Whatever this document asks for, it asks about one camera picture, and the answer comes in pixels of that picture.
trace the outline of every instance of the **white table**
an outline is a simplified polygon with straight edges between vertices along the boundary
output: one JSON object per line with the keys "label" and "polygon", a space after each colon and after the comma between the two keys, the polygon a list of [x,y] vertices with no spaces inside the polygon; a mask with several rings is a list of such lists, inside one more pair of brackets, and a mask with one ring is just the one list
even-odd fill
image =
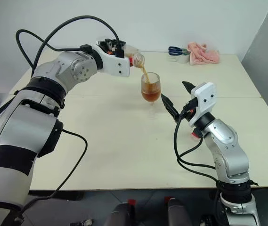
{"label": "white table", "polygon": [[[42,60],[49,61],[55,55],[46,51]],[[217,104],[212,113],[236,129],[250,160],[251,179],[268,186],[268,107],[237,57],[222,55],[218,65],[190,66],[168,62],[163,53],[145,56],[147,69],[161,76],[162,92],[178,110],[189,100],[182,80],[217,84]],[[141,97],[140,76],[136,68],[131,69],[129,78],[97,74],[68,94],[59,120],[65,129],[86,137],[89,147],[62,190],[215,187],[212,180],[177,164],[172,140],[175,123],[161,100],[151,106]],[[14,90],[28,80],[27,73]],[[198,142],[191,132],[183,121],[178,134],[180,151]],[[56,189],[83,149],[82,140],[62,134],[55,151],[36,161],[31,189]],[[186,159],[213,164],[205,144]],[[211,169],[193,169],[216,176]]]}

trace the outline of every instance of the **scissors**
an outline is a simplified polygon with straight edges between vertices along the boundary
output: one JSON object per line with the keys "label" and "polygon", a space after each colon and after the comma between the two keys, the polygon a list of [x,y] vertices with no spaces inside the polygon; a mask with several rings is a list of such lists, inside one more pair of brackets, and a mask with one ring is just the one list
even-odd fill
{"label": "scissors", "polygon": [[185,48],[179,48],[175,46],[168,47],[168,54],[171,56],[189,55],[189,52]]}

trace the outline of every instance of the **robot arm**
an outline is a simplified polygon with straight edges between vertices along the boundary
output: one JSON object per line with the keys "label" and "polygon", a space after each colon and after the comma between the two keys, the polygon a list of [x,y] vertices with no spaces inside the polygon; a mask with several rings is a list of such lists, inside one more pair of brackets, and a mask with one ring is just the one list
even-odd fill
{"label": "robot arm", "polygon": [[40,65],[0,115],[0,225],[12,225],[24,206],[36,157],[52,152],[63,124],[57,119],[66,94],[97,72],[130,75],[130,62],[99,46],[62,52]]}
{"label": "robot arm", "polygon": [[[188,120],[190,127],[201,131],[212,153],[227,222],[231,226],[260,226],[255,198],[251,193],[248,157],[238,143],[236,131],[210,113],[216,103],[215,85],[208,82],[195,87],[185,81],[183,84],[192,97],[183,107],[183,118]],[[167,97],[162,95],[162,100],[175,121],[183,119],[179,118]]]}

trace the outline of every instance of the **pink cloth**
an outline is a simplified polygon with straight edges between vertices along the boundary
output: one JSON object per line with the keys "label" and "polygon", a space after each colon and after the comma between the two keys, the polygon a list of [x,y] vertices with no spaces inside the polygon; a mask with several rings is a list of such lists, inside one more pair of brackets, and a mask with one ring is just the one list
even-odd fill
{"label": "pink cloth", "polygon": [[190,52],[191,65],[205,65],[219,63],[219,52],[209,50],[206,52],[206,44],[199,45],[195,42],[188,44],[187,50]]}

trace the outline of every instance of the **white wall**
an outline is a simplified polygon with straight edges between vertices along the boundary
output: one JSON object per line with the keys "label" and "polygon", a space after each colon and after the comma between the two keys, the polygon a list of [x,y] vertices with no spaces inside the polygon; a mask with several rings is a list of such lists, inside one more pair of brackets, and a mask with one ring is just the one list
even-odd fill
{"label": "white wall", "polygon": [[[94,15],[142,50],[197,41],[242,59],[267,12],[268,0],[0,0],[0,92],[8,92],[29,67],[15,42],[21,28],[45,38],[71,17]],[[58,32],[50,43],[77,47],[102,36],[112,37],[102,24],[86,20]],[[24,34],[22,42],[33,59],[39,41]]]}

